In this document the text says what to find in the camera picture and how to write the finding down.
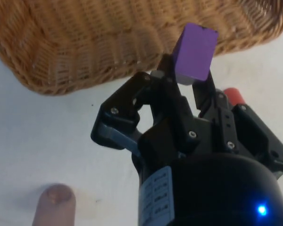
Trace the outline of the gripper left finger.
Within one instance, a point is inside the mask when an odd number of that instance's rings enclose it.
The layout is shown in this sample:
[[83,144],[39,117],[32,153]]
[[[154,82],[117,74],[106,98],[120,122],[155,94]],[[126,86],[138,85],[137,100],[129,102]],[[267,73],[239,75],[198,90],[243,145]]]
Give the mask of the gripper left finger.
[[105,147],[127,149],[139,156],[138,111],[150,105],[153,124],[166,120],[177,151],[192,152],[200,143],[198,128],[187,99],[175,80],[172,56],[164,54],[151,74],[137,72],[102,105],[94,123],[91,139]]

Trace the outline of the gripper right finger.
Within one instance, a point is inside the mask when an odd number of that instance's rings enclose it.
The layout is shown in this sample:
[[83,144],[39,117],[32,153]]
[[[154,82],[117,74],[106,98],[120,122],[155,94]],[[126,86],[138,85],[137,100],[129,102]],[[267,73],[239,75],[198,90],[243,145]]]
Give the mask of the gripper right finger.
[[212,125],[213,141],[226,153],[251,158],[276,178],[283,175],[283,143],[246,104],[236,88],[216,89],[212,75],[192,85],[198,118]]

